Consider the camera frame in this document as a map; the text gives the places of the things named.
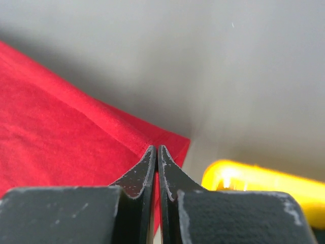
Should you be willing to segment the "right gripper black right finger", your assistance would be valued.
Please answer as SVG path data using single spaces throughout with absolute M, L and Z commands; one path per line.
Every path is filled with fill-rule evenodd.
M 266 191 L 208 191 L 157 151 L 163 243 L 316 243 L 292 196 Z

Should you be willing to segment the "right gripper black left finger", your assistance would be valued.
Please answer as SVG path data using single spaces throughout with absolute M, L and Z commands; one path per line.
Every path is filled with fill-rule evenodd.
M 156 149 L 108 186 L 13 188 L 1 243 L 152 243 Z

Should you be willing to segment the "dark red t-shirt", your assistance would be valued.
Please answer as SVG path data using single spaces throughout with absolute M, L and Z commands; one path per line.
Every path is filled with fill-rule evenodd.
M 2 194 L 109 185 L 151 145 L 165 145 L 181 166 L 190 140 L 92 98 L 1 43 Z

